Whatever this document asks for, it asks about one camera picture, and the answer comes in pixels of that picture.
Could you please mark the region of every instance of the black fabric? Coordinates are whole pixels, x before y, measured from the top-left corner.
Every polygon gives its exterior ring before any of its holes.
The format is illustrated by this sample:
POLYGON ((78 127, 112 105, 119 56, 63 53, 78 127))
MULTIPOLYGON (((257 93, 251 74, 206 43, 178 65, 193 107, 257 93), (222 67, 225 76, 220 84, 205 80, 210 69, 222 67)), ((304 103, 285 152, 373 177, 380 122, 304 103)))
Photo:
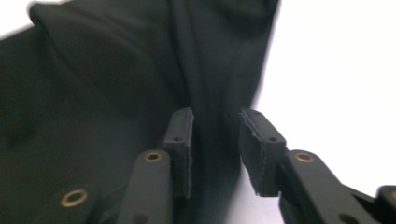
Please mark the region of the black fabric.
POLYGON ((238 112, 260 80, 276 0, 33 5, 0 42, 0 220, 30 223, 60 189, 124 186, 173 111, 194 112, 192 193, 175 223, 220 224, 239 176, 238 112))

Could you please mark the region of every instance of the white background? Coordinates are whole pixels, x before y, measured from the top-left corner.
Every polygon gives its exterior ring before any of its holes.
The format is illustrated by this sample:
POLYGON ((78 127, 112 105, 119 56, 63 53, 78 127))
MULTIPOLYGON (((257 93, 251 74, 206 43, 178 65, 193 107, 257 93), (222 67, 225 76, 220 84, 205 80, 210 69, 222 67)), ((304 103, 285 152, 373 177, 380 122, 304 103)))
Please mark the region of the white background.
MULTIPOLYGON (((0 38, 29 24, 29 2, 0 2, 0 38)), ((256 99, 289 149, 316 153, 371 196, 396 185, 395 42, 394 0, 284 0, 256 99)), ((256 197, 246 173, 228 219, 283 223, 277 199, 256 197)))

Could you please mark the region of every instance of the black plastic part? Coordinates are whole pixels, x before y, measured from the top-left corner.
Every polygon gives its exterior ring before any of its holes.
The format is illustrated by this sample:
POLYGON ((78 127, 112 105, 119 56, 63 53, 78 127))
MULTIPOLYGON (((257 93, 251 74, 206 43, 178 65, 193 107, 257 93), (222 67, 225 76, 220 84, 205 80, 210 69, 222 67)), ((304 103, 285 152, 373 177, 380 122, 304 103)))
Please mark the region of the black plastic part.
POLYGON ((279 198, 279 208, 282 211, 282 218, 285 224, 303 224, 306 223, 303 212, 298 204, 291 203, 283 195, 279 198))
POLYGON ((396 223, 396 186, 382 186, 378 189, 375 217, 382 223, 396 223))
POLYGON ((239 152, 256 194, 278 196, 276 167, 287 151, 285 138, 263 114, 242 108, 239 152))
POLYGON ((282 169, 292 184, 292 194, 304 213, 305 223, 378 223, 315 154, 293 150, 285 158, 282 169))
POLYGON ((193 114, 190 108, 173 113, 163 139, 163 149, 173 164, 174 197, 190 198, 191 194, 191 135, 193 114))
POLYGON ((97 199, 98 194, 91 185, 62 189, 44 207, 34 224, 86 224, 97 199))
POLYGON ((123 198, 117 224, 171 224, 172 175, 163 150, 141 153, 123 198))
POLYGON ((375 198, 364 194, 360 191, 357 191, 353 188, 350 188, 348 186, 345 186, 348 191, 352 194, 352 196, 358 201, 358 203, 361 205, 366 212, 369 214, 374 214, 375 213, 375 198))

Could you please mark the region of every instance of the metal grommet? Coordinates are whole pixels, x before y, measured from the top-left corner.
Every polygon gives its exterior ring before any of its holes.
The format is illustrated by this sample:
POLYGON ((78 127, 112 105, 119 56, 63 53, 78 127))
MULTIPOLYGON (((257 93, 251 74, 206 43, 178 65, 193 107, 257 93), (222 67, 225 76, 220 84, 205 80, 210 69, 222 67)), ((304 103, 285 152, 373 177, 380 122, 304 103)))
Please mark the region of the metal grommet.
POLYGON ((161 155, 158 152, 151 152, 151 153, 146 155, 145 159, 148 162, 156 162, 156 161, 162 160, 163 159, 163 155, 161 155))
POLYGON ((75 189, 67 194, 61 200, 61 206, 63 207, 73 207, 79 205, 88 198, 88 192, 85 189, 75 189))
POLYGON ((298 161, 303 161, 303 162, 313 162, 314 161, 314 158, 311 155, 304 153, 304 152, 297 153, 295 155, 295 157, 298 161))

